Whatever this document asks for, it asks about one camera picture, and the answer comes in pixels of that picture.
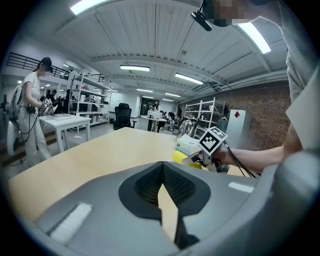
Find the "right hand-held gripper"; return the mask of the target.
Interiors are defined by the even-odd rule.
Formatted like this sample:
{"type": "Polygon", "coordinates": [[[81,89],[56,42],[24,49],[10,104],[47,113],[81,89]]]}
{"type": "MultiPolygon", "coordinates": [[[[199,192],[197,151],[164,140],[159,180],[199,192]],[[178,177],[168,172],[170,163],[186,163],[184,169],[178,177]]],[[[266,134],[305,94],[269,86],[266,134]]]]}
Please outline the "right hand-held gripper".
{"type": "Polygon", "coordinates": [[[221,164],[212,158],[214,152],[225,143],[227,137],[228,135],[216,126],[208,128],[198,142],[201,151],[184,158],[182,163],[184,165],[200,164],[211,172],[227,173],[230,166],[221,164]]]}

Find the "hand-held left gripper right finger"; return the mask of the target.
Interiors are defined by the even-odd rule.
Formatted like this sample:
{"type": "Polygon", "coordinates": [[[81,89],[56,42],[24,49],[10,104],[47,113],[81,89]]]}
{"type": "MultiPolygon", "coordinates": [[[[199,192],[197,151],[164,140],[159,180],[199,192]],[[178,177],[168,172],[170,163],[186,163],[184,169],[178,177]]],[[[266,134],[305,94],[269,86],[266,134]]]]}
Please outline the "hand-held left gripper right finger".
{"type": "Polygon", "coordinates": [[[163,163],[163,184],[178,209],[180,256],[261,256],[258,228],[275,170],[259,178],[163,163]]]}

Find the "person's right hand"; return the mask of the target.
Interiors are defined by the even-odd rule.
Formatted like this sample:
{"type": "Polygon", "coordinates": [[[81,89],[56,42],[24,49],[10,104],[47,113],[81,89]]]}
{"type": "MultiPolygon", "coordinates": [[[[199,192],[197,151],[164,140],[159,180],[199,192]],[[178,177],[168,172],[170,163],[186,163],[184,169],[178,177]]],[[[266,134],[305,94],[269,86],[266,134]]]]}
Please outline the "person's right hand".
{"type": "Polygon", "coordinates": [[[235,161],[232,159],[229,151],[226,148],[218,148],[213,154],[214,162],[219,162],[222,167],[237,167],[235,161]]]}

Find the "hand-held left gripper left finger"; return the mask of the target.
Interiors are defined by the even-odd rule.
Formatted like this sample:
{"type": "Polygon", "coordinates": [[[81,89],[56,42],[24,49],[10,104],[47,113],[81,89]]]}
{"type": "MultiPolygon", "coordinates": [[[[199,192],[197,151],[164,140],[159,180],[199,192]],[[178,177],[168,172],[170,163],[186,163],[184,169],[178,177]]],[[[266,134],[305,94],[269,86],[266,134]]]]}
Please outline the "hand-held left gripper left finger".
{"type": "Polygon", "coordinates": [[[158,161],[86,182],[37,219],[37,239],[53,256],[177,254],[158,207],[162,175],[158,161]]]}

